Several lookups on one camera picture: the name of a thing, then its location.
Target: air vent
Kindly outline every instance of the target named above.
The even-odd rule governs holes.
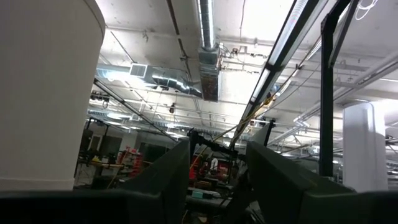
[[[145,73],[147,72],[147,65],[141,64],[133,64],[130,68],[130,75],[134,75],[135,77],[144,78]]]

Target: ceiling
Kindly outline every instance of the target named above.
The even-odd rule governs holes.
[[[198,48],[200,27],[195,1],[187,0],[96,0],[104,15],[107,30],[98,63],[130,67],[140,63],[156,67],[181,70],[184,79],[199,82]],[[282,84],[316,44],[320,36],[320,23],[336,1],[328,1],[291,61],[283,70],[277,83]],[[121,96],[136,110],[157,124],[181,124],[167,131],[183,134],[187,127],[220,133],[239,123],[246,105],[259,78],[262,65],[267,60],[282,25],[289,13],[293,0],[217,0],[214,5],[214,23],[217,39],[226,49],[239,50],[238,56],[223,59],[221,71],[221,92],[219,102],[204,101],[201,98],[176,93],[173,89],[148,88],[139,85],[124,85],[115,80],[99,78],[108,88]],[[368,5],[371,0],[363,0]],[[361,20],[353,19],[335,66],[335,91],[343,86],[355,84],[388,55],[398,51],[397,29],[398,3],[394,0],[378,1]],[[292,79],[288,89],[265,113],[275,118],[277,126],[270,141],[296,126],[294,119],[313,107],[320,99],[320,50],[304,62],[304,66]],[[382,101],[386,107],[387,132],[395,133],[398,121],[398,70],[386,74],[383,80],[370,85],[356,87],[357,90],[343,100],[337,101],[334,111],[336,145],[342,138],[343,107],[358,100]],[[175,113],[169,109],[175,103]],[[117,112],[132,114],[123,105],[111,100],[108,108],[90,101],[90,110],[104,114]],[[109,118],[97,118],[115,121]],[[318,144],[319,116],[306,120],[309,128],[302,129],[295,136],[280,139],[275,144],[283,147],[298,147],[302,144]],[[137,126],[139,118],[132,117],[130,123],[123,123],[124,129]],[[249,126],[243,139],[258,128]],[[223,141],[228,142],[228,135]]]

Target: exposed ceiling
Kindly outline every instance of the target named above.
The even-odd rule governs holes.
[[[225,57],[221,71],[220,97],[217,103],[201,98],[176,93],[174,89],[148,88],[139,83],[125,85],[117,80],[99,78],[108,88],[117,93],[129,105],[157,124],[163,123],[167,131],[183,134],[187,127],[220,133],[239,123],[254,87],[262,65],[267,60],[273,44],[289,13],[293,0],[217,0],[214,5],[215,32],[217,39],[232,51],[239,50],[237,57]],[[291,75],[320,36],[320,23],[336,1],[328,1],[291,61],[282,72],[277,83],[283,83]],[[371,4],[363,0],[363,5]],[[97,0],[107,30],[98,63],[130,67],[140,63],[156,67],[183,71],[184,79],[193,83],[200,81],[198,48],[200,47],[200,26],[196,1],[186,0]],[[397,53],[398,2],[378,1],[361,20],[353,19],[341,53],[335,66],[335,90],[353,87],[357,90],[345,99],[338,100],[334,112],[336,145],[342,138],[342,108],[358,100],[381,101],[386,105],[387,132],[397,132],[398,121],[398,71],[390,71],[383,78],[367,86],[354,86],[355,81],[364,78],[369,69],[376,66],[390,54]],[[320,99],[320,51],[304,66],[288,89],[278,97],[267,118],[275,118],[276,128],[270,141],[296,126],[294,119],[313,107]],[[123,105],[111,100],[108,108],[102,103],[90,101],[90,110],[104,114],[117,112],[132,114]],[[175,113],[169,109],[175,103]],[[134,116],[129,128],[138,125]],[[306,121],[310,126],[279,139],[275,145],[298,147],[302,144],[318,144],[319,116]],[[248,138],[257,128],[249,126],[242,139]]]

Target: white column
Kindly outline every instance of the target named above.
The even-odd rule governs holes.
[[[4,0],[0,34],[0,190],[71,190],[100,9],[94,0]]]
[[[131,131],[129,134],[124,134],[122,138],[122,143],[120,144],[119,152],[125,151],[126,147],[130,147],[131,149],[135,149],[137,142],[137,131]]]
[[[343,183],[358,192],[387,190],[384,113],[361,103],[343,113]]]

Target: white ceiling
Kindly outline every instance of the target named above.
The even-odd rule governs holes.
[[[97,0],[108,26],[101,48],[102,59],[99,59],[99,63],[128,67],[131,64],[129,59],[131,57],[137,63],[186,71],[187,77],[184,78],[195,82],[199,81],[197,49],[200,44],[200,35],[195,1],[171,0],[171,2],[178,35],[167,1]],[[240,30],[243,2],[244,0],[215,1],[217,37],[230,50],[237,48],[241,49],[241,52],[269,55],[293,0],[246,0]],[[311,46],[315,44],[320,36],[320,23],[335,2],[335,0],[331,0],[327,3],[277,83],[285,81],[294,71],[295,64],[303,59]],[[367,5],[368,1],[364,0],[363,4]],[[336,62],[336,67],[338,67],[335,69],[336,88],[338,88],[338,83],[354,83],[355,79],[364,75],[364,71],[369,67],[398,50],[396,41],[398,30],[394,29],[394,23],[398,19],[397,9],[398,2],[395,0],[378,1],[364,19],[360,21],[353,19]],[[254,45],[255,39],[259,43],[257,47]],[[191,74],[188,74],[187,66],[182,60],[185,55]],[[179,121],[205,128],[228,129],[239,123],[259,77],[258,73],[254,72],[259,72],[265,61],[264,57],[249,55],[225,58],[224,70],[221,72],[220,102],[218,103],[203,101],[183,93],[175,93],[171,89],[169,91],[147,88],[131,89],[118,81],[102,81],[124,99],[144,100],[152,104],[153,110],[150,110],[148,106],[144,108],[137,102],[131,103],[131,106],[138,110],[141,109],[151,119],[159,119],[155,115],[158,113],[164,120],[170,122]],[[386,75],[385,78],[398,80],[398,71]],[[383,100],[386,98],[398,100],[397,87],[397,82],[377,80],[351,95],[350,100]],[[319,99],[320,54],[317,53],[310,61],[305,62],[303,69],[295,76],[289,88],[280,98],[276,99],[274,102],[276,107],[266,113],[268,118],[275,118],[277,123],[287,126],[287,128],[277,126],[271,134],[271,139],[287,131],[289,126],[294,126],[293,120],[300,113],[311,108]],[[169,109],[165,106],[170,106],[173,102],[176,103],[176,107],[184,110],[176,110],[175,114],[170,114]],[[397,101],[391,100],[389,104],[395,105]],[[202,113],[200,117],[195,111],[206,113]],[[398,106],[386,113],[388,124],[398,120],[396,111],[398,111]],[[341,112],[341,108],[336,106],[334,122],[336,135],[342,132]],[[319,128],[319,117],[314,116],[307,123],[310,125],[311,131],[300,132],[297,139],[302,144],[316,143],[319,135],[316,132]],[[280,143],[290,147],[299,144],[292,136]]]

